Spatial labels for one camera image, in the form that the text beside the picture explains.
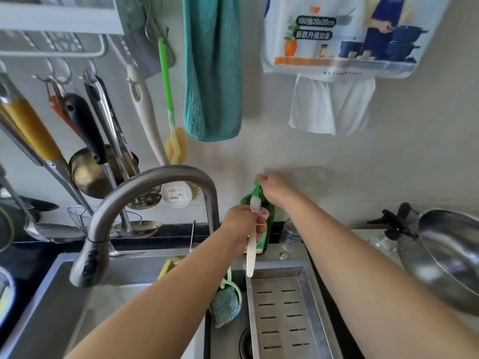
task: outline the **sink drain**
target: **sink drain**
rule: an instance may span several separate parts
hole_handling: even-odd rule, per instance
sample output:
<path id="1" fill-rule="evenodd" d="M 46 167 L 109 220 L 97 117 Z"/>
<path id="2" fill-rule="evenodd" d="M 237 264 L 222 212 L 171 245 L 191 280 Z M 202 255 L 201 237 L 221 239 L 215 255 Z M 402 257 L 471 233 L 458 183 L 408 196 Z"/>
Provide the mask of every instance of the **sink drain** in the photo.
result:
<path id="1" fill-rule="evenodd" d="M 239 338 L 239 356 L 241 359 L 253 359 L 253 345 L 251 343 L 251 331 L 249 327 L 244 329 Z"/>

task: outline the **hand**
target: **hand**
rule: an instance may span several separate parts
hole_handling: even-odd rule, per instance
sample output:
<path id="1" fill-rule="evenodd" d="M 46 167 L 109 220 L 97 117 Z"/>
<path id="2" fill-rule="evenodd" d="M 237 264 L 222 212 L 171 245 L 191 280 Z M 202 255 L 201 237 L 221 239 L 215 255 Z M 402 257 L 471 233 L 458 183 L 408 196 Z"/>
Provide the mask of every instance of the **hand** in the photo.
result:
<path id="1" fill-rule="evenodd" d="M 381 20 L 371 20 L 373 28 L 379 30 L 382 34 L 388 34 L 394 30 L 392 23 L 390 21 L 381 21 Z"/>
<path id="2" fill-rule="evenodd" d="M 280 174 L 257 174 L 256 180 L 260 183 L 264 196 L 272 204 L 284 209 L 288 199 L 299 192 L 284 180 Z"/>
<path id="3" fill-rule="evenodd" d="M 248 235 L 256 223 L 264 224 L 265 219 L 257 213 L 253 213 L 249 205 L 237 205 L 227 211 L 219 230 L 233 240 L 236 257 L 244 253 L 248 245 Z M 261 241 L 264 232 L 266 232 L 265 225 L 256 226 L 257 242 Z"/>

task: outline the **green bottle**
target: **green bottle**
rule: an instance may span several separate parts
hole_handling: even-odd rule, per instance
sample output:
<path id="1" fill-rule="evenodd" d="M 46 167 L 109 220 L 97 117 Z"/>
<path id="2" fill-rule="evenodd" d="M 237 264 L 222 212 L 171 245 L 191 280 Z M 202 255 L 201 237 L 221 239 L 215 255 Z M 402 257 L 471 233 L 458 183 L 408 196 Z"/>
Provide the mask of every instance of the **green bottle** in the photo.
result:
<path id="1" fill-rule="evenodd" d="M 255 188 L 251 194 L 248 194 L 241 199 L 242 205 L 249 205 L 251 196 L 257 196 L 261 199 L 261 211 L 260 214 L 266 218 L 266 233 L 263 233 L 261 241 L 256 244 L 256 254 L 261 254 L 266 251 L 269 242 L 269 236 L 271 233 L 272 223 L 274 221 L 274 205 L 267 201 L 263 194 L 263 189 L 257 180 L 254 181 Z"/>

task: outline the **black countertop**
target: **black countertop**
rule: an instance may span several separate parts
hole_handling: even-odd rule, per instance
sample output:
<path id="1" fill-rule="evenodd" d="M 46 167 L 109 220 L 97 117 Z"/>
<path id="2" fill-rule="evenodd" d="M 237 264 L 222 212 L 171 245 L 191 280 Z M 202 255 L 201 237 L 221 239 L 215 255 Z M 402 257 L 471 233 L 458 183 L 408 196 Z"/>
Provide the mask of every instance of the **black countertop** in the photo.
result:
<path id="1" fill-rule="evenodd" d="M 284 222 L 274 223 L 270 243 L 278 243 Z M 114 238 L 112 243 L 118 251 L 142 249 L 185 248 L 190 246 L 191 224 L 164 225 L 156 235 L 143 239 Z M 209 236 L 206 224 L 197 224 L 195 242 L 202 242 Z M 0 327 L 0 347 L 7 340 L 10 332 L 21 317 L 46 273 L 57 255 L 63 252 L 80 252 L 83 241 L 69 244 L 54 244 L 34 241 L 28 236 L 17 239 L 6 250 L 0 253 L 0 266 L 7 269 L 15 279 L 17 294 L 12 311 Z M 313 266 L 316 278 L 323 295 L 326 308 L 336 332 L 344 359 L 363 359 L 355 340 L 344 323 L 338 307 L 326 289 L 316 267 Z"/>

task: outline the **faucet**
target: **faucet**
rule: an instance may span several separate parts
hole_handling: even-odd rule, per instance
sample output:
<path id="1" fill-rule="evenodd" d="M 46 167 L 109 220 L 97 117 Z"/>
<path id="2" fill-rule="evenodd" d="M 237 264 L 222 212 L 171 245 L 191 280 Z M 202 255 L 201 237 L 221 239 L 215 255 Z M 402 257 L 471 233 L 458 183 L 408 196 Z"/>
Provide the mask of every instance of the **faucet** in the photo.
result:
<path id="1" fill-rule="evenodd" d="M 91 287 L 108 270 L 110 229 L 120 211 L 138 195 L 172 181 L 190 181 L 203 191 L 210 234 L 219 228 L 218 197 L 212 179 L 199 169 L 186 165 L 162 166 L 144 171 L 123 182 L 96 209 L 87 238 L 70 271 L 77 287 Z"/>

